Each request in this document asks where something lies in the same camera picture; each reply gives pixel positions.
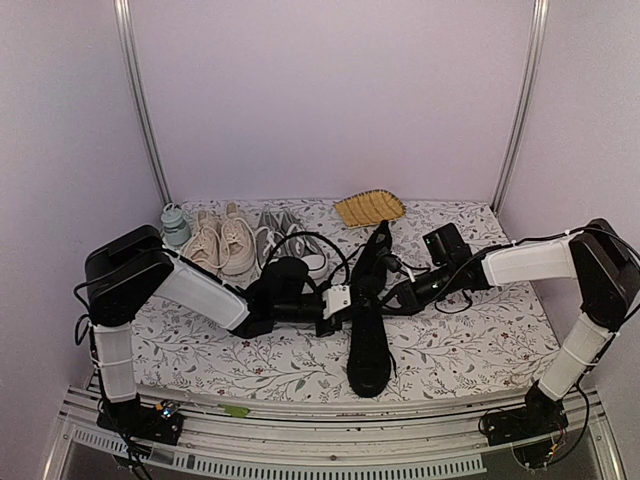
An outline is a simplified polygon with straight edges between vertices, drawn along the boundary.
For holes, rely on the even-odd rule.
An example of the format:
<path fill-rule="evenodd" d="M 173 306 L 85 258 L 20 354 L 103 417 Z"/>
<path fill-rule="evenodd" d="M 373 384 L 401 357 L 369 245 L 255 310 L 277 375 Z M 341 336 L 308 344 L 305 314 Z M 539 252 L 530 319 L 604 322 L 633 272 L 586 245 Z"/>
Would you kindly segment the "black front canvas sneaker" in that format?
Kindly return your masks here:
<path fill-rule="evenodd" d="M 395 368 L 379 305 L 366 300 L 351 319 L 347 380 L 361 398 L 373 398 L 386 388 Z"/>

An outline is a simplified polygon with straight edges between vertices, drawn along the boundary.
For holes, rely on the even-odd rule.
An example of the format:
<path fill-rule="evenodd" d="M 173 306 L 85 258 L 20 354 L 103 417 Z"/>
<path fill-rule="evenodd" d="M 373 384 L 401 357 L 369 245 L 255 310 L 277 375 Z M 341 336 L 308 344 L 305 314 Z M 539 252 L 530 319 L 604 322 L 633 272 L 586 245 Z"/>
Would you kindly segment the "black canvas sneaker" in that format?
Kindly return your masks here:
<path fill-rule="evenodd" d="M 395 368 L 379 305 L 366 300 L 351 319 L 347 380 L 361 398 L 373 398 L 386 388 Z"/>
<path fill-rule="evenodd" d="M 373 231 L 351 273 L 351 285 L 365 287 L 379 295 L 387 281 L 384 257 L 391 253 L 392 235 L 389 221 L 383 220 Z"/>

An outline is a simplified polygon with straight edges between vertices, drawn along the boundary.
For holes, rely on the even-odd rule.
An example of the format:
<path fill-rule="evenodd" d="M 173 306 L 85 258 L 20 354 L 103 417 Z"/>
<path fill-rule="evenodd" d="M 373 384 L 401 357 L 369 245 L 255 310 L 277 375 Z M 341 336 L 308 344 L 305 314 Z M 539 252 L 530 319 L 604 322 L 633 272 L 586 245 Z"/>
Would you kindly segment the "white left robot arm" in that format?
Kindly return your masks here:
<path fill-rule="evenodd" d="M 168 403 L 142 405 L 134 378 L 132 323 L 152 297 L 185 307 L 243 339 L 272 332 L 279 321 L 312 323 L 319 336 L 340 329 L 352 305 L 347 284 L 317 284 L 293 257 L 268 261 L 247 288 L 163 246 L 159 231 L 143 225 L 93 251 L 77 285 L 88 325 L 91 359 L 99 374 L 98 424 L 126 437 L 176 443 L 183 418 Z"/>

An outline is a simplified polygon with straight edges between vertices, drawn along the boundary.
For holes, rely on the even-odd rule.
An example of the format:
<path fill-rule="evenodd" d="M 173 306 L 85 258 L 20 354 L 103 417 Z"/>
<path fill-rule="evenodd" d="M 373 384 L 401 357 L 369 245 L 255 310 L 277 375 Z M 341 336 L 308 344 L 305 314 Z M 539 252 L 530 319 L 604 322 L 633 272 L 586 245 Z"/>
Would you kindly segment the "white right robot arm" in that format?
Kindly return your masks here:
<path fill-rule="evenodd" d="M 382 301 L 385 312 L 417 314 L 462 291 L 519 283 L 572 285 L 572 327 L 558 353 L 527 390 L 523 405 L 490 411 L 480 421 L 480 431 L 490 445 L 566 429 L 565 397 L 582 392 L 586 375 L 638 310 L 638 253 L 603 218 L 563 233 L 491 245 L 477 252 L 452 223 L 424 235 L 423 240 L 432 270 L 394 286 Z"/>

